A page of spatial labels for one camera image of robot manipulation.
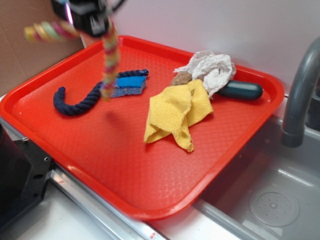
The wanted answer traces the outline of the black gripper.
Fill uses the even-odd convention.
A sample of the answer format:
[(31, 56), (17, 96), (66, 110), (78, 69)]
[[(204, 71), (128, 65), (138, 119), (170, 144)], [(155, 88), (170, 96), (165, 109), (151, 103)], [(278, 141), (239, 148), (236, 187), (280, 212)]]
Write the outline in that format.
[(52, 0), (51, 6), (60, 19), (91, 37), (101, 37), (109, 30), (105, 0)]

